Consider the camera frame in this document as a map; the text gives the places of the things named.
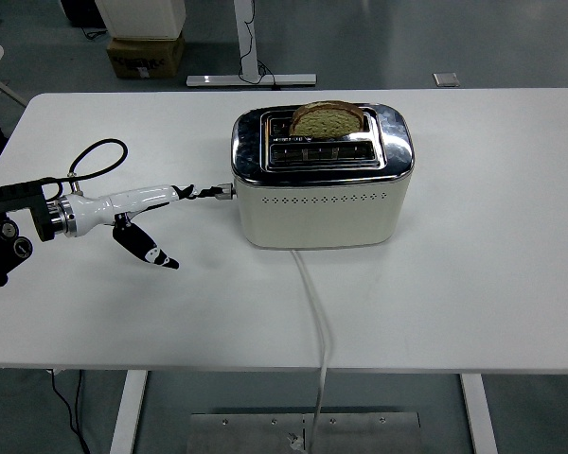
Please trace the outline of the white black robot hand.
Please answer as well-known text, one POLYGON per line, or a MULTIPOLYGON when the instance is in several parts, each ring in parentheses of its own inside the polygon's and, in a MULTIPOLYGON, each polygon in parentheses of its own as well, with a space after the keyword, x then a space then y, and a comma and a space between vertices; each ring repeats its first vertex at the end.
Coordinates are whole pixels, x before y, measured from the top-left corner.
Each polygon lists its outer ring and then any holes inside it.
POLYGON ((88 234, 99 225, 112 228, 113 239, 137 259, 162 268, 176 270, 179 263, 168 256, 133 218, 141 213, 161 208, 175 201, 215 198, 230 200, 234 188, 231 183, 219 184, 199 192, 194 185, 181 188, 161 185, 140 188, 97 199, 82 195, 63 196, 57 202, 62 210, 63 232, 69 237, 88 234))

